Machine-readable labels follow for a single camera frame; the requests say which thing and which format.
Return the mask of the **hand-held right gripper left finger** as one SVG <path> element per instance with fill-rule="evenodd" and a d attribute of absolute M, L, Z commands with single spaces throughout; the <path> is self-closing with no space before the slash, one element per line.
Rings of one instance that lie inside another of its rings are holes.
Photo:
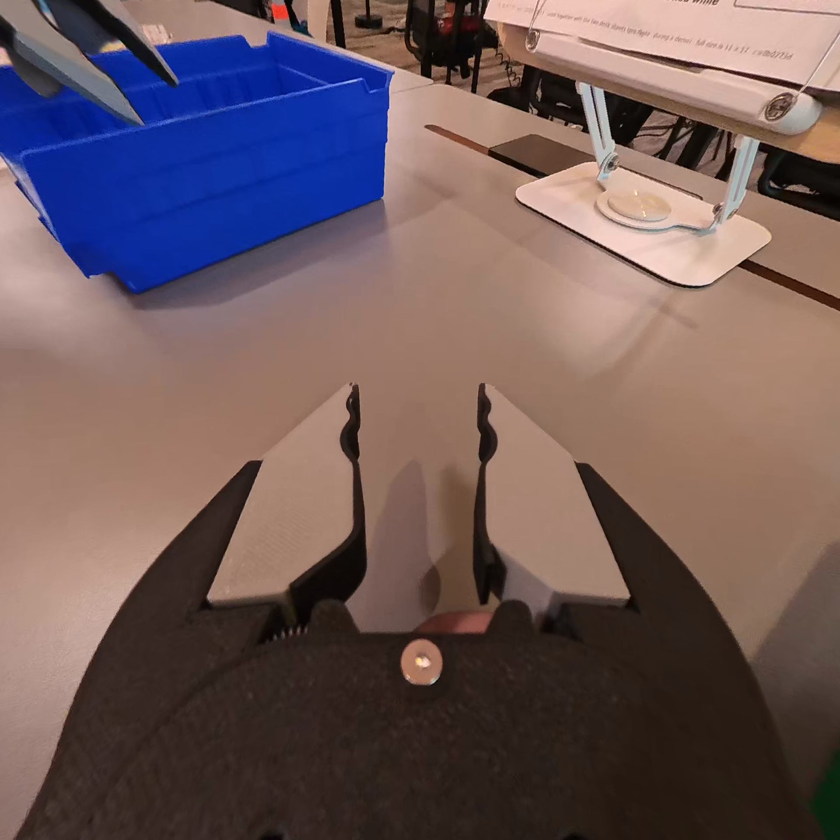
<path fill-rule="evenodd" d="M 366 572 L 357 384 L 339 388 L 268 451 L 207 600 L 347 602 Z"/>

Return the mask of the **instruction sheet on stand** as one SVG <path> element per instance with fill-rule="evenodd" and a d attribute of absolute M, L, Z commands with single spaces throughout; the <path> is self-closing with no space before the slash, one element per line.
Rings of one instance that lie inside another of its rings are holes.
<path fill-rule="evenodd" d="M 707 287 L 771 241 L 738 215 L 760 146 L 838 165 L 838 92 L 495 23 L 507 52 L 574 80 L 595 161 L 517 190 L 520 204 L 679 287 Z M 709 203 L 622 168 L 606 93 L 730 132 L 723 197 Z"/>

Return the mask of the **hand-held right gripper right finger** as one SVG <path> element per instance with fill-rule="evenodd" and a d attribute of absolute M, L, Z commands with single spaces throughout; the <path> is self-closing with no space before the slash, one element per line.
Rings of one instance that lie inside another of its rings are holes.
<path fill-rule="evenodd" d="M 578 463 L 497 388 L 477 395 L 472 570 L 479 603 L 622 607 L 627 584 Z"/>

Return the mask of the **blue plastic bin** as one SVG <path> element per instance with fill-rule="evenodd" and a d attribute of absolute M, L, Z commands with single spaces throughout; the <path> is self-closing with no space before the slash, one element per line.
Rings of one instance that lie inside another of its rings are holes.
<path fill-rule="evenodd" d="M 147 291 L 382 199 L 393 70 L 280 33 L 161 53 L 177 87 L 94 58 L 142 126 L 2 68 L 3 160 L 86 277 Z"/>

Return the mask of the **green plastic bin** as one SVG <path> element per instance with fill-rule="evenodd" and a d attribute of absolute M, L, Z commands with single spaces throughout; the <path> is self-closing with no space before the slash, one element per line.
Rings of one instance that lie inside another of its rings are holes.
<path fill-rule="evenodd" d="M 839 766 L 838 749 L 812 799 L 812 813 L 825 839 L 839 839 Z"/>

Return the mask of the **printed instruction sheet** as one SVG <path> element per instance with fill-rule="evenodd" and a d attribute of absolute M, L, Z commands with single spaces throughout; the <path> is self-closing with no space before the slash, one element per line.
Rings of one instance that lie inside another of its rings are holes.
<path fill-rule="evenodd" d="M 838 1 L 491 1 L 495 23 L 838 92 Z"/>

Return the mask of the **black office chair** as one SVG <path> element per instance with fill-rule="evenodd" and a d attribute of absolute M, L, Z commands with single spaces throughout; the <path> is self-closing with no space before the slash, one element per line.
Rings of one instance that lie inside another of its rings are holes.
<path fill-rule="evenodd" d="M 470 80 L 477 92 L 484 48 L 496 48 L 498 36 L 486 22 L 488 1 L 409 1 L 406 6 L 404 43 L 416 59 L 422 77 L 434 68 L 445 70 L 445 84 L 455 71 Z"/>

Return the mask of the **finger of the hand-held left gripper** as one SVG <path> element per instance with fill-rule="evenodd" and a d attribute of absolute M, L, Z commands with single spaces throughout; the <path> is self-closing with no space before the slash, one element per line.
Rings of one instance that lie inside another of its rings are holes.
<path fill-rule="evenodd" d="M 114 81 L 61 34 L 36 3 L 2 1 L 1 36 L 12 67 L 40 96 L 52 98 L 68 88 L 128 124 L 143 123 Z"/>
<path fill-rule="evenodd" d="M 144 33 L 143 27 L 131 17 L 123 2 L 48 1 L 36 4 L 91 63 L 91 57 L 102 53 L 105 46 L 118 43 L 166 85 L 172 88 L 179 85 L 174 71 Z"/>

